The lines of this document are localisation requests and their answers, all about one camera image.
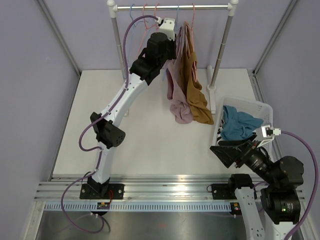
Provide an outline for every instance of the mauve garment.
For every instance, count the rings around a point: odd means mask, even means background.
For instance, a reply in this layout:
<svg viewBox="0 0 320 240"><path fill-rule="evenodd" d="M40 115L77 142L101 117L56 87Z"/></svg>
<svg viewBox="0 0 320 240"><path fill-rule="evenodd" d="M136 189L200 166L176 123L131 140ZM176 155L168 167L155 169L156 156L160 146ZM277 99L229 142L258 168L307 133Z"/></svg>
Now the mauve garment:
<svg viewBox="0 0 320 240"><path fill-rule="evenodd" d="M187 98L177 82L180 79L181 65L181 51L179 47L181 47L180 40L183 40L180 36L181 34L179 33L176 39L178 43L176 59L166 62L166 78L168 80L166 96L171 101L170 111L175 116L175 121L179 124L188 124L193 121L193 116Z"/></svg>

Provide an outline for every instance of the gray floor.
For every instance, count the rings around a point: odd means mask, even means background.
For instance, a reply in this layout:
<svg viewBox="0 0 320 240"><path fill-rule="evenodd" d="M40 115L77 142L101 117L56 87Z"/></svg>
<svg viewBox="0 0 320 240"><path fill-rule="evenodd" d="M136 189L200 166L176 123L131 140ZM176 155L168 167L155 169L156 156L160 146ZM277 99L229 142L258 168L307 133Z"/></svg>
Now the gray floor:
<svg viewBox="0 0 320 240"><path fill-rule="evenodd" d="M71 219L87 212L68 212ZM45 211L37 240L245 240L243 219L226 212L108 212L109 223L98 234L83 233L69 226L58 211ZM76 222L82 228L96 231L101 221L86 216Z"/></svg>

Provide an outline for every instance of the metal rod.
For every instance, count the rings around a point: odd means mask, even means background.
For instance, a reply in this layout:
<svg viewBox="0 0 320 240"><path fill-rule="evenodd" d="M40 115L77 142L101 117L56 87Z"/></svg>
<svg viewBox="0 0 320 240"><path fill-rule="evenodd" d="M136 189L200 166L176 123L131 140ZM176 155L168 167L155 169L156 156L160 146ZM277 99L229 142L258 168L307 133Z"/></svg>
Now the metal rod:
<svg viewBox="0 0 320 240"><path fill-rule="evenodd" d="M253 74L255 76L258 74L259 70L261 69L261 66L264 63L268 53L270 52L271 48L275 44L280 32L282 31L284 25L286 24L288 18L292 14L293 10L296 8L297 3L299 1L300 0L291 0L291 2L289 3L288 7L286 8L286 10L285 10L285 12L284 12L279 24L276 26L276 29L275 29L274 33L272 34L272 37L270 38L266 48L263 51L263 54L261 55L257 65L254 68Z"/></svg>
<svg viewBox="0 0 320 240"><path fill-rule="evenodd" d="M225 24L225 28L224 28L224 32L223 32L223 37L222 37L222 41L221 41L218 57L216 59L215 66L214 66L212 80L211 80L211 83L209 85L210 88L213 88L215 86L215 83L216 83L216 79L217 79L217 76L218 76L218 71L219 71L219 68L220 68L220 63L221 63L221 60L222 60L222 56L223 56L224 51L225 51L225 46L226 46L226 42L227 42L227 38L228 38L228 34L229 34L229 30L230 30L232 19L233 19L233 16L228 15L228 18L227 18L226 24Z"/></svg>
<svg viewBox="0 0 320 240"><path fill-rule="evenodd" d="M119 12L119 11L130 11L131 6L114 6L114 11ZM145 11L147 10L177 10L178 5L171 5L171 6L133 6L132 11L142 11L143 9ZM215 4L215 5L179 5L179 10L229 10L230 6L229 4Z"/></svg>
<svg viewBox="0 0 320 240"><path fill-rule="evenodd" d="M124 54L122 51L122 45L121 45L121 40L120 40L120 35L119 35L117 18L112 17L111 21L112 21L112 27L113 27L114 38L115 38L115 43L116 43L116 49L118 51L120 67L121 67L121 71L122 71L122 77L123 77L123 79L126 79L127 74L126 74L126 70L125 70L125 60L124 60Z"/></svg>
<svg viewBox="0 0 320 240"><path fill-rule="evenodd" d="M76 73L76 75L78 77L81 76L81 70L79 69L79 66L76 62L76 60L74 59L74 57L71 54L71 51L69 50L56 22L55 19L53 18L45 0L35 0L35 2L37 3L40 11L42 12L44 18L46 19L49 27L51 28L54 36L56 37L63 53L65 54L66 58L69 60L70 64L73 66L73 69Z"/></svg>

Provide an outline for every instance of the black mounting plate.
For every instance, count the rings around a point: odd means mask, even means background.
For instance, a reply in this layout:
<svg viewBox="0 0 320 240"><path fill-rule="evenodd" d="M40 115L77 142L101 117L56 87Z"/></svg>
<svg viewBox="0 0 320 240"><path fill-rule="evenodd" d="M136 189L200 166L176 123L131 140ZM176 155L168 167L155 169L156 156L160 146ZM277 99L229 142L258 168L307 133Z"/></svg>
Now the black mounting plate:
<svg viewBox="0 0 320 240"><path fill-rule="evenodd" d="M228 183L211 184L211 193L214 200L236 200L234 192L230 192ZM254 199L257 199L257 193L254 191Z"/></svg>
<svg viewBox="0 0 320 240"><path fill-rule="evenodd" d="M109 183L108 190L103 197L98 196L98 194L87 184L84 183L81 186L80 199L110 199L109 190L113 192L113 200L124 199L125 185L120 183Z"/></svg>

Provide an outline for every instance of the gray wall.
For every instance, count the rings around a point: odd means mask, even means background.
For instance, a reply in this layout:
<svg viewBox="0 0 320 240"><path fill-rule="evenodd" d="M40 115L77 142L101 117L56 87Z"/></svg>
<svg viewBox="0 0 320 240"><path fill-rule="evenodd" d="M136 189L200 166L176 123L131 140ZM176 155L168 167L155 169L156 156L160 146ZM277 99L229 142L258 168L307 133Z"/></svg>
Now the gray wall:
<svg viewBox="0 0 320 240"><path fill-rule="evenodd" d="M320 165L320 2L300 1L280 38L258 73L266 101L273 107L274 125L305 139ZM314 184L314 167L306 148L289 136L280 136L285 155L304 163L304 185L309 198ZM319 231L320 190L313 203L311 216Z"/></svg>
<svg viewBox="0 0 320 240"><path fill-rule="evenodd" d="M77 77L34 0L0 5L0 238L18 240L50 175Z"/></svg>
<svg viewBox="0 0 320 240"><path fill-rule="evenodd" d="M82 70L119 69L115 39L109 17L107 0L45 0ZM222 59L222 68L253 69L263 53L273 31L290 0L239 0ZM155 5L159 0L116 0L130 6ZM196 0L195 4L221 4L229 0ZM187 0L162 0L161 5L190 5ZM133 17L141 16L134 11ZM176 11L158 11L160 17L176 17ZM194 41L198 66L214 65L218 55L228 12L226 10L197 10L194 21ZM192 10L180 10L178 22L192 22ZM129 12L118 13L121 40L131 22ZM138 25L132 40L130 62L135 59L144 24Z"/></svg>

